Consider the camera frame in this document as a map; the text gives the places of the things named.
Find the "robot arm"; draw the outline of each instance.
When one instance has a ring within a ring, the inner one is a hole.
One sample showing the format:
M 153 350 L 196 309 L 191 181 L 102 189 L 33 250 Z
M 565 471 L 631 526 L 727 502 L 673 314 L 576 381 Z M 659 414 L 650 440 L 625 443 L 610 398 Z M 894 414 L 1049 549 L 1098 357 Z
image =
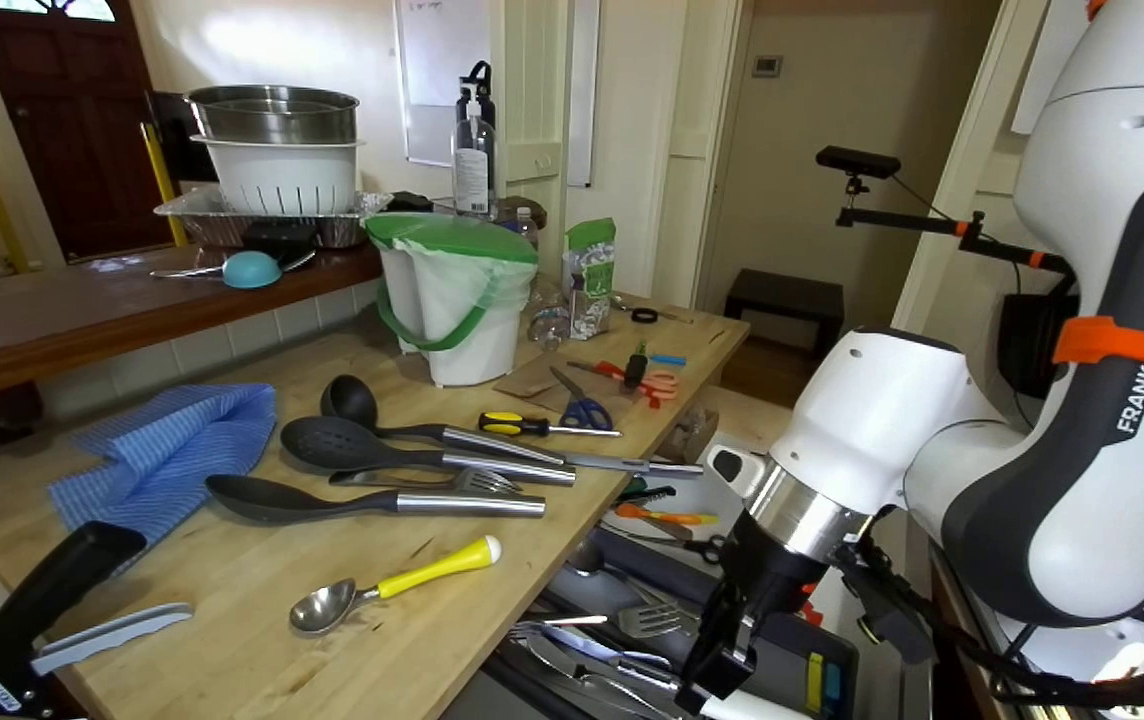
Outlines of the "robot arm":
M 1014 210 L 1070 263 L 1081 314 L 1144 336 L 1144 0 L 1113 0 L 1026 140 Z M 1093 684 L 1144 673 L 1144 353 L 1093 336 L 1036 429 L 1006 429 L 959 353 L 850 332 L 813 376 L 727 536 L 685 695 L 751 673 L 767 614 L 905 510 L 991 614 L 1002 653 Z

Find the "tongs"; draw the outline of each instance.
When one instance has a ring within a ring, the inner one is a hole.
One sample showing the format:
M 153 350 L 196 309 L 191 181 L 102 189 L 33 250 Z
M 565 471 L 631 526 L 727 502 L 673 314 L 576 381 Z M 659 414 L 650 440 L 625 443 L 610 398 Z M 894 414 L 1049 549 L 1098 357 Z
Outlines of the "tongs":
M 16 584 L 0 607 L 0 713 L 71 715 L 76 706 L 52 680 L 56 669 L 187 622 L 187 607 L 163 603 L 37 650 L 41 633 L 49 633 L 89 590 L 112 575 L 138 549 L 145 536 L 132 527 L 79 526 Z

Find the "white bucket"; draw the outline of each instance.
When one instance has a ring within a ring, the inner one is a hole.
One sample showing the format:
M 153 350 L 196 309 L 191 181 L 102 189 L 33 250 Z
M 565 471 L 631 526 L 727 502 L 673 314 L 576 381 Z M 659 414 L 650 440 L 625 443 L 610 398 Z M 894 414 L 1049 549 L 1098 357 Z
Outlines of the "white bucket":
M 425 353 L 434 387 L 510 374 L 536 263 L 395 245 L 381 250 L 381 270 L 383 326 L 403 353 Z

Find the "dish rack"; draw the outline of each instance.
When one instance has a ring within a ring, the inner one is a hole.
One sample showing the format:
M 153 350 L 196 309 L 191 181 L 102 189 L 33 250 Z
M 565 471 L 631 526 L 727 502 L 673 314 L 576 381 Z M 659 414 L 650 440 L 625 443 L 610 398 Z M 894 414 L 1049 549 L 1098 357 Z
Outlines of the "dish rack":
M 318 250 L 353 250 L 358 240 L 358 198 L 314 206 L 306 194 L 261 194 L 255 210 L 244 198 L 231 206 L 221 185 L 191 185 L 161 206 L 154 216 L 175 216 L 199 250 L 235 250 L 255 220 L 318 220 Z

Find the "wooden countertop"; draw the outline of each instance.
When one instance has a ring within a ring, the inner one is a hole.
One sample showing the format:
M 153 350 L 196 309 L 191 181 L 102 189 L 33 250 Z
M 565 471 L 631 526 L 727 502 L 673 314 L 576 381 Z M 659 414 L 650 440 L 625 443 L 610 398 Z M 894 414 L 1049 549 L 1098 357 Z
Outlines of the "wooden countertop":
M 381 275 L 366 245 L 318 255 L 264 292 L 231 292 L 216 275 L 154 280 L 153 270 L 187 270 L 187 253 L 163 250 L 0 280 L 0 387 Z
M 621 440 L 533 440 L 542 450 L 649 457 L 675 425 L 685 404 L 710 385 L 744 341 L 747 326 L 701 314 L 675 314 L 649 328 L 656 353 L 685 353 L 680 387 L 649 408 L 621 398 L 615 385 L 583 376 L 583 387 L 607 404 Z M 625 359 L 635 328 L 615 314 L 610 332 L 588 344 L 565 344 L 569 359 Z M 549 376 L 533 350 L 521 353 L 514 381 Z M 472 425 L 481 408 L 552 414 L 565 393 L 536 400 L 495 387 L 410 385 L 373 326 L 324 332 L 274 357 L 247 359 L 221 381 L 274 385 L 278 420 L 313 416 L 318 387 L 338 376 L 364 376 L 381 398 L 381 425 L 446 420 Z M 71 432 L 37 438 L 0 454 L 0 581 L 12 590 L 65 527 L 43 496 L 96 462 Z M 297 467 L 278 443 L 261 462 L 261 476 L 300 484 L 314 496 L 353 496 Z M 488 659 L 500 637 L 536 600 L 576 542 L 621 491 L 610 471 L 579 471 L 571 489 L 533 484 L 549 502 L 542 522 L 495 518 L 343 518 L 318 526 L 264 527 L 221 510 L 187 518 L 161 549 L 124 575 L 101 584 L 66 624 L 90 624 L 145 603 L 187 600 L 196 618 L 161 637 L 102 653 L 65 680 L 96 715 L 440 715 L 467 676 Z M 286 603 L 306 590 L 357 575 L 410 567 L 472 536 L 500 536 L 500 564 L 452 575 L 386 603 L 373 603 L 357 624 L 300 640 L 286 633 Z

